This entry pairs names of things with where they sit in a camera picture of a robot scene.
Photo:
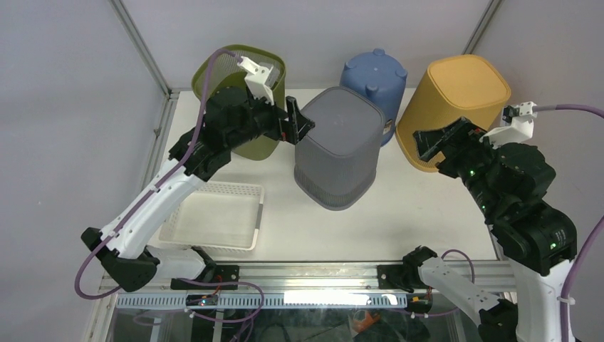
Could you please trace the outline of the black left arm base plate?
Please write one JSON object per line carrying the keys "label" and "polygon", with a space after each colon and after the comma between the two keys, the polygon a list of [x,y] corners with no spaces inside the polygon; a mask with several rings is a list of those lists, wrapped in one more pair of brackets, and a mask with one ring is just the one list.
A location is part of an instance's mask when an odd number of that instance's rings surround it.
{"label": "black left arm base plate", "polygon": [[222,282],[237,282],[239,280],[240,266],[236,264],[219,264],[211,271],[203,271],[194,281],[211,284],[211,286],[200,286],[190,284],[181,279],[172,279],[170,282],[171,290],[205,290],[214,291],[217,288],[217,283]]}

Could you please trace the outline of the blue plastic bucket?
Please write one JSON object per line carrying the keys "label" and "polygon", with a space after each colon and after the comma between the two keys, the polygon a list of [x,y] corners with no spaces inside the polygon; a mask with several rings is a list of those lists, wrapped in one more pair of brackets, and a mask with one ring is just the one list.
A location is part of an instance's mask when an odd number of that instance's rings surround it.
{"label": "blue plastic bucket", "polygon": [[381,48],[352,57],[345,62],[340,74],[340,86],[355,91],[382,111],[383,145],[394,135],[407,77],[407,69]]}

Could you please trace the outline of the olive green ribbed basket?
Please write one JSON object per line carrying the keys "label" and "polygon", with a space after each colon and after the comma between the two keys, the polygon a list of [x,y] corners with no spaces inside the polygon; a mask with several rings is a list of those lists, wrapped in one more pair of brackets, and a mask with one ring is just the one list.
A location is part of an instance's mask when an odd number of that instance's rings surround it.
{"label": "olive green ribbed basket", "polygon": [[[225,49],[240,56],[246,56],[258,64],[265,63],[274,66],[278,75],[276,80],[271,83],[271,89],[276,104],[280,108],[285,108],[286,64],[279,56],[270,51],[241,44],[228,45],[225,46]],[[203,84],[207,78],[209,79],[208,95],[213,95],[216,91],[228,86],[245,89],[246,73],[236,65],[236,61],[231,56],[226,54],[219,56],[213,64],[210,76],[207,76],[208,64],[208,61],[203,62],[192,77],[192,91],[199,100],[202,98]],[[260,161],[271,156],[277,145],[275,140],[262,135],[234,149],[233,153],[249,160]]]}

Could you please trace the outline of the yellow ribbed basket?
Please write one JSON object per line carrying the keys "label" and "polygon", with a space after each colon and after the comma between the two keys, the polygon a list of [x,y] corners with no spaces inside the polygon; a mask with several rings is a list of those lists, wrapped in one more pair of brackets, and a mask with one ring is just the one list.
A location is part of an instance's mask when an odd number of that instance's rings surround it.
{"label": "yellow ribbed basket", "polygon": [[511,89],[485,58],[464,54],[440,59],[427,67],[395,131],[396,140],[411,166],[436,172],[439,153],[429,162],[418,157],[413,133],[443,128],[460,117],[487,129],[511,97]]}

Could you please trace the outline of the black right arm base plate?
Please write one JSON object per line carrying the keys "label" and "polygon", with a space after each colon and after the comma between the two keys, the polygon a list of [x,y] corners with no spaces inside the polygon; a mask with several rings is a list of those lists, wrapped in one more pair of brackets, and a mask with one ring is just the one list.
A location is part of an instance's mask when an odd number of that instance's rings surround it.
{"label": "black right arm base plate", "polygon": [[377,265],[376,269],[379,289],[400,289],[410,293],[419,289],[428,289],[428,285],[420,279],[417,266],[381,264]]}

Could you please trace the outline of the dark grey basket liner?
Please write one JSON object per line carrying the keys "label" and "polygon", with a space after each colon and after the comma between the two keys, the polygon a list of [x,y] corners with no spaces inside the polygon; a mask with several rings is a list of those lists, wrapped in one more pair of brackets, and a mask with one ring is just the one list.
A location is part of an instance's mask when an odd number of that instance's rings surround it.
{"label": "dark grey basket liner", "polygon": [[316,125],[295,146],[294,180],[320,206],[345,210],[375,181],[385,117],[340,86],[325,89],[301,112]]}

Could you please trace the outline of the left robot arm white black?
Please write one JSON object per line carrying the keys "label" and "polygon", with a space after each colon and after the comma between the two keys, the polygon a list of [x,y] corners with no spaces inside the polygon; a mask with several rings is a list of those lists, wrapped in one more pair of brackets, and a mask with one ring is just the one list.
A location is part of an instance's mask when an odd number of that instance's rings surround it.
{"label": "left robot arm white black", "polygon": [[296,145],[315,127],[293,96],[284,107],[249,89],[226,87],[200,103],[196,125],[171,147],[151,183],[111,223],[87,228],[81,240],[106,273],[126,292],[154,279],[176,279],[206,289],[214,260],[201,248],[161,249],[149,242],[169,216],[221,168],[232,150],[258,137]]}

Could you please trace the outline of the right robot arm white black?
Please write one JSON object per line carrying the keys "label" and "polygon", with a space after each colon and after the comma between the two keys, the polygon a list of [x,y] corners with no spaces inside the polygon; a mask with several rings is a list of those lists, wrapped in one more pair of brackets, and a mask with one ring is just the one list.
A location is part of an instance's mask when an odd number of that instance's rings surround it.
{"label": "right robot arm white black", "polygon": [[564,284],[577,259],[577,231],[544,201],[556,173],[543,154],[518,139],[497,142],[495,131],[466,118],[413,137],[419,158],[443,154],[439,173],[459,178],[476,202],[509,260],[517,300],[480,289],[427,247],[403,258],[400,287],[437,290],[474,322],[483,341],[573,341]]}

